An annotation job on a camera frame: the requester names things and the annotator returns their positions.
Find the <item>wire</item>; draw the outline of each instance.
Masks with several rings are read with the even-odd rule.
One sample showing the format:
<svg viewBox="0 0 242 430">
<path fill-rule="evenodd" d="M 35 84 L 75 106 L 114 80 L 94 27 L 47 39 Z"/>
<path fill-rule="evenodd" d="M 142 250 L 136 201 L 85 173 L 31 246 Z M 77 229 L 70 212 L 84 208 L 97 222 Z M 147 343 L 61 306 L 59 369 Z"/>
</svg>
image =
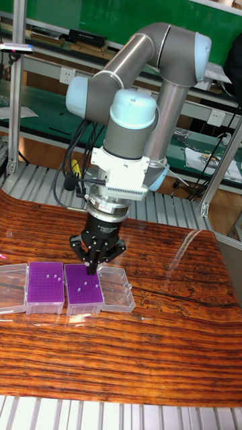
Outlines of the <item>wire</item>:
<svg viewBox="0 0 242 430">
<path fill-rule="evenodd" d="M 19 151 L 19 156 L 26 162 L 26 164 L 30 164 L 30 162 L 25 158 L 25 156 Z"/>
<path fill-rule="evenodd" d="M 210 180 L 212 179 L 212 176 L 209 179 L 207 179 L 203 184 L 201 184 L 200 187 L 196 188 L 196 186 L 198 185 L 199 181 L 201 180 L 201 178 L 202 178 L 202 176 L 203 176 L 203 174 L 204 174 L 204 172 L 205 172 L 205 170 L 206 170 L 206 168 L 207 168 L 207 166 L 208 166 L 211 158 L 213 157 L 214 153 L 216 152 L 217 148 L 219 147 L 220 143 L 222 142 L 223 137 L 226 135 L 229 127 L 232 124 L 232 121 L 234 120 L 234 118 L 237 115 L 237 113 L 239 112 L 239 110 L 240 110 L 240 106 L 238 106 L 238 108 L 235 110 L 235 113 L 233 114 L 233 116 L 232 116 L 232 118 L 231 118 L 231 120 L 229 122 L 229 125 L 226 127 L 225 131 L 220 135 L 220 139 L 219 139 L 217 145 L 215 146 L 215 148 L 213 149 L 212 153 L 210 154 L 210 156 L 208 158 L 208 161 L 206 162 L 206 164 L 204 166 L 203 171 L 201 172 L 200 176 L 197 179 L 197 182 L 194 184 L 192 190 L 190 191 L 188 197 L 186 198 L 187 200 L 194 200 L 194 198 L 199 197 L 201 195 L 200 187 L 204 187 L 204 189 L 202 190 L 202 192 L 205 191 L 205 189 L 207 188 Z"/>
<path fill-rule="evenodd" d="M 96 128 L 97 128 L 97 124 L 91 123 L 88 120 L 83 120 L 83 121 L 81 121 L 81 123 L 78 125 L 76 131 L 74 132 L 74 135 L 73 135 L 73 137 L 71 139 L 71 142 L 70 142 L 70 144 L 69 144 L 69 146 L 68 146 L 68 148 L 67 148 L 67 150 L 65 152 L 64 159 L 61 162 L 61 164 L 58 167 L 58 169 L 56 170 L 56 174 L 54 176 L 54 181 L 53 181 L 53 185 L 52 185 L 53 195 L 54 195 L 54 198 L 55 198 L 56 202 L 58 203 L 59 206 L 62 206 L 65 209 L 69 209 L 69 207 L 67 205 L 63 204 L 59 200 L 59 198 L 58 198 L 58 196 L 56 194 L 56 183 L 57 183 L 58 175 L 61 172 L 61 170 L 63 170 L 64 177 L 67 177 L 68 174 L 70 174 L 70 173 L 72 173 L 74 175 L 74 173 L 73 173 L 73 167 L 76 165 L 76 163 L 75 163 L 74 166 L 71 165 L 71 154 L 72 154 L 74 148 L 76 147 L 77 143 L 79 142 L 79 139 L 83 135 L 84 131 L 87 129 L 88 125 L 90 125 L 90 124 L 93 124 L 93 130 L 91 131 L 91 134 L 89 135 L 89 138 L 88 138 L 88 141 L 87 141 L 87 144 L 86 144 L 86 147 L 85 147 L 84 160 L 83 160 L 83 165 L 82 165 L 82 168 L 81 168 L 81 178 L 78 179 L 78 182 L 81 184 L 81 188 L 82 188 L 82 194 L 81 194 L 81 196 L 83 198 L 83 205 L 81 207 L 81 210 L 85 206 L 84 196 L 85 196 L 86 192 L 85 192 L 84 183 L 85 182 L 96 183 L 98 185 L 105 185 L 106 184 L 105 181 L 103 181 L 101 179 L 85 179 L 85 174 L 86 174 L 87 169 L 88 169 L 88 166 L 87 166 L 88 157 L 89 157 L 91 151 L 93 150 L 93 147 L 94 147 L 94 144 L 95 144 L 96 140 L 98 139 L 99 135 L 101 134 L 102 130 L 104 129 L 104 126 L 101 128 L 101 130 L 96 135 L 95 131 L 96 131 Z M 69 173 L 66 173 L 66 171 L 65 171 L 66 162 L 68 162 L 68 165 L 69 165 Z"/>
<path fill-rule="evenodd" d="M 69 207 L 66 204 L 61 203 L 61 201 L 58 199 L 57 194 L 56 194 L 57 178 L 58 178 L 58 175 L 59 175 L 59 173 L 61 171 L 62 166 L 63 166 L 63 162 L 60 163 L 58 169 L 56 170 L 56 174 L 54 176 L 54 181 L 53 181 L 53 185 L 52 185 L 52 190 L 53 190 L 53 194 L 54 194 L 54 199 L 58 203 L 58 205 L 62 206 L 65 209 L 68 209 Z"/>
</svg>

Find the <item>electrical outlet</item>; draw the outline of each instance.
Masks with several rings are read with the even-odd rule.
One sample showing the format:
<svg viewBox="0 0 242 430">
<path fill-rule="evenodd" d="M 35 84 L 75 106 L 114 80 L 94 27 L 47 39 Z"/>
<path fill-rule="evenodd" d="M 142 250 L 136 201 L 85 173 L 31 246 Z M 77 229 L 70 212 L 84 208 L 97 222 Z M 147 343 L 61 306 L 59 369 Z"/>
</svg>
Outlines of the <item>electrical outlet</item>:
<svg viewBox="0 0 242 430">
<path fill-rule="evenodd" d="M 66 85 L 69 85 L 74 78 L 75 78 L 75 69 L 68 69 L 65 67 L 61 67 L 60 79 L 59 79 L 61 83 L 65 83 Z"/>
<path fill-rule="evenodd" d="M 211 126 L 220 127 L 222 126 L 222 122 L 225 118 L 225 112 L 222 110 L 213 110 L 210 114 L 210 117 L 207 121 L 207 124 L 210 124 Z"/>
</svg>

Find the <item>robotic arm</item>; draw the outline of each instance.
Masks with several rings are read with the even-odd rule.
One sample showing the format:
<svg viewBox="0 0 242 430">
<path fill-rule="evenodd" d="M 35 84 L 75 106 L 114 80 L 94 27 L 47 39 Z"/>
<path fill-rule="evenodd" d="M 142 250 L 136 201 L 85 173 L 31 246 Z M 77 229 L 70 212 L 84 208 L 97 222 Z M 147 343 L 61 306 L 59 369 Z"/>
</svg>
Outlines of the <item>robotic arm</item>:
<svg viewBox="0 0 242 430">
<path fill-rule="evenodd" d="M 210 38 L 199 33 L 152 24 L 92 79 L 76 77 L 69 85 L 69 111 L 108 125 L 104 145 L 91 156 L 106 185 L 91 187 L 85 228 L 70 239 L 88 273 L 125 250 L 118 233 L 130 202 L 161 185 L 169 168 L 167 147 L 189 88 L 204 78 L 210 48 Z M 163 80 L 157 103 L 128 89 L 146 64 L 159 69 Z"/>
</svg>

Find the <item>black cable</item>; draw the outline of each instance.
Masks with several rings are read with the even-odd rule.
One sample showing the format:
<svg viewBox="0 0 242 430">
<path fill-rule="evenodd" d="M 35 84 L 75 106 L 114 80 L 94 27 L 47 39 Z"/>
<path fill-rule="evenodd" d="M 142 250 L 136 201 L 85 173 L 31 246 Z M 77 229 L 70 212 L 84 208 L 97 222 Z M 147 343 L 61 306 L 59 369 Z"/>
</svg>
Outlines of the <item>black cable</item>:
<svg viewBox="0 0 242 430">
<path fill-rule="evenodd" d="M 90 121 L 84 120 L 84 121 L 82 121 L 78 125 L 78 127 L 77 127 L 76 131 L 74 132 L 74 135 L 73 135 L 73 137 L 71 139 L 71 142 L 70 142 L 70 144 L 69 144 L 69 146 L 68 146 L 68 148 L 67 148 L 67 150 L 65 152 L 64 159 L 61 162 L 61 164 L 58 167 L 58 169 L 56 170 L 56 174 L 54 176 L 54 181 L 53 181 L 53 186 L 52 186 L 53 195 L 54 195 L 54 198 L 55 198 L 56 202 L 58 203 L 58 205 L 62 206 L 65 209 L 68 209 L 69 207 L 67 205 L 63 204 L 59 200 L 59 198 L 58 198 L 58 196 L 56 194 L 56 183 L 57 183 L 58 175 L 59 175 L 60 171 L 63 170 L 63 175 L 65 177 L 68 176 L 68 174 L 66 174 L 66 172 L 65 172 L 65 164 L 66 164 L 67 159 L 68 159 L 68 163 L 69 163 L 69 167 L 70 167 L 70 172 L 73 173 L 73 167 L 71 166 L 71 153 L 73 152 L 73 149 L 77 145 L 79 139 L 83 135 L 84 131 L 87 129 L 88 125 L 90 125 L 90 123 L 91 123 Z M 86 173 L 85 168 L 86 168 L 86 163 L 87 163 L 87 160 L 88 160 L 88 154 L 92 151 L 95 141 L 98 139 L 99 135 L 101 134 L 102 130 L 104 129 L 104 127 L 102 127 L 101 130 L 99 131 L 98 135 L 96 136 L 95 135 L 95 129 L 96 128 L 97 128 L 97 124 L 93 123 L 93 130 L 91 131 L 91 134 L 90 134 L 90 136 L 88 138 L 88 141 L 87 141 L 87 145 L 85 147 L 85 163 L 83 164 L 84 169 L 82 168 L 84 176 L 85 176 L 85 173 Z M 81 210 L 82 210 L 84 208 L 84 205 L 85 205 L 85 199 L 84 199 L 84 196 L 85 196 L 85 186 L 84 186 L 84 182 L 97 183 L 99 185 L 105 185 L 106 183 L 105 183 L 105 181 L 102 181 L 101 179 L 85 179 L 84 177 L 79 178 L 78 182 L 81 183 L 81 187 L 82 187 L 82 190 L 83 190 L 83 194 L 82 194 L 83 205 L 81 207 Z"/>
<path fill-rule="evenodd" d="M 25 156 L 23 154 L 20 153 L 19 151 L 19 156 L 26 162 L 26 164 L 30 164 L 30 162 L 25 158 Z"/>
<path fill-rule="evenodd" d="M 203 176 L 203 174 L 204 174 L 204 172 L 205 172 L 205 170 L 206 170 L 206 168 L 207 168 L 207 166 L 208 166 L 208 164 L 209 164 L 209 162 L 210 162 L 211 158 L 213 157 L 214 153 L 216 152 L 217 148 L 219 147 L 220 143 L 222 142 L 223 137 L 224 137 L 224 136 L 225 136 L 225 134 L 227 133 L 227 130 L 228 130 L 228 129 L 229 129 L 229 127 L 231 126 L 232 121 L 234 120 L 234 118 L 235 118 L 235 116 L 237 115 L 237 113 L 239 112 L 239 110 L 240 110 L 240 106 L 238 106 L 238 107 L 237 107 L 237 109 L 235 110 L 235 113 L 233 114 L 233 116 L 232 116 L 232 118 L 231 118 L 231 120 L 230 120 L 230 122 L 229 122 L 229 125 L 226 127 L 225 131 L 221 134 L 221 137 L 220 137 L 220 139 L 219 139 L 219 141 L 218 141 L 217 145 L 216 145 L 216 146 L 215 146 L 215 148 L 213 149 L 212 153 L 210 154 L 210 156 L 209 156 L 209 158 L 208 158 L 208 161 L 206 162 L 206 164 L 205 164 L 205 166 L 204 166 L 203 171 L 201 172 L 200 176 L 199 176 L 199 177 L 198 177 L 198 179 L 197 179 L 197 182 L 194 184 L 194 186 L 193 186 L 192 190 L 190 191 L 190 193 L 189 193 L 188 197 L 186 198 L 187 200 L 189 200 L 189 199 L 190 199 L 190 197 L 192 197 L 192 199 L 191 199 L 191 200 L 193 200 L 193 199 L 194 199 L 194 196 L 193 196 L 194 191 L 195 191 L 195 190 L 199 190 L 199 188 L 200 188 L 200 187 L 196 188 L 196 186 L 198 185 L 199 181 L 201 180 L 201 178 L 202 178 L 202 176 Z M 208 182 L 208 183 L 205 185 L 205 189 L 206 189 L 206 187 L 208 186 L 209 181 L 210 181 L 211 179 L 212 179 L 212 176 L 211 176 L 209 179 L 207 179 L 207 180 L 206 180 L 203 184 L 201 184 L 201 185 L 203 186 L 206 182 Z"/>
<path fill-rule="evenodd" d="M 77 145 L 79 139 L 81 138 L 82 134 L 84 133 L 88 125 L 89 125 L 89 122 L 87 120 L 83 120 L 80 122 L 65 152 L 64 159 L 63 159 L 63 175 L 65 177 L 67 176 L 67 174 L 65 173 L 65 164 L 66 164 L 67 157 L 69 157 L 69 153 L 72 153 L 73 149 Z"/>
</svg>

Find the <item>wooden table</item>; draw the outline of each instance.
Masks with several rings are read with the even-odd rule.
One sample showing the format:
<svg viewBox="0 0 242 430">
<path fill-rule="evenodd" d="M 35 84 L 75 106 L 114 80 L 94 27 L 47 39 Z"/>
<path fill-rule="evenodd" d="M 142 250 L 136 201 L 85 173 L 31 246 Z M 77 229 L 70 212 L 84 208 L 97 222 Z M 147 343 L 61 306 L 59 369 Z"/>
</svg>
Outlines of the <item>wooden table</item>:
<svg viewBox="0 0 242 430">
<path fill-rule="evenodd" d="M 0 190 L 2 264 L 78 263 L 85 215 Z M 141 404 L 242 405 L 242 313 L 213 233 L 127 220 L 131 314 L 6 314 L 0 394 Z"/>
</svg>

